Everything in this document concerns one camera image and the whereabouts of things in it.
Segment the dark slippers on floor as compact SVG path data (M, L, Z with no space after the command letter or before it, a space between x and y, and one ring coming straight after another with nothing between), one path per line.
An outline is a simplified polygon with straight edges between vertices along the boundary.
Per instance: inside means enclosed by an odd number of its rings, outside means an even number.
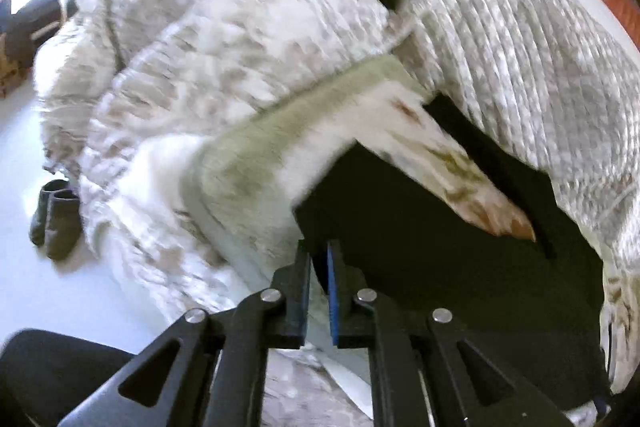
M80 199L70 182L54 179L40 188L29 240L55 262L70 257L82 233Z

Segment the black pants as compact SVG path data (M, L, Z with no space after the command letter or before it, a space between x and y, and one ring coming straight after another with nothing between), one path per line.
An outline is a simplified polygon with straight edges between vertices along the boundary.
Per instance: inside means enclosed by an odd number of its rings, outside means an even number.
M556 205L549 177L471 124L446 96L425 105L480 171L523 210L531 239L470 225L361 145L295 211L321 284L329 241L367 284L405 309L446 308L564 411L608 395L600 347L603 263Z

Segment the floral fleece blanket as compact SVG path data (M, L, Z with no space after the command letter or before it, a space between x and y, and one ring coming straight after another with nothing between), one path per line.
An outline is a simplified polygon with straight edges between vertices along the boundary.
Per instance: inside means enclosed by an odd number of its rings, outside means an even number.
M237 124L194 153L180 182L193 221L252 291L293 260L293 208L361 144L495 236L533 239L501 193L422 107L426 91L391 56L321 81Z

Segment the quilted beige white comforter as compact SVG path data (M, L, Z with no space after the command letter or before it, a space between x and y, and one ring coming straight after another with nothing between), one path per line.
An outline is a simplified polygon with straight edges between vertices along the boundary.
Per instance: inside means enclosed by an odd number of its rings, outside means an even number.
M186 210L209 140L391 56L550 176L604 263L611 387L639 361L639 53L593 0L79 0L38 52L48 165L80 192L90 251L157 327L252 290Z

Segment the dark patterned furniture at left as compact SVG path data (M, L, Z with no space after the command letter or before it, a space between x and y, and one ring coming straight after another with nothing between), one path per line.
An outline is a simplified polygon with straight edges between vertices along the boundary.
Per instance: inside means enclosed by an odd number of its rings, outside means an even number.
M16 13L1 1L1 98L26 80L37 50L77 11L74 0L29 0Z

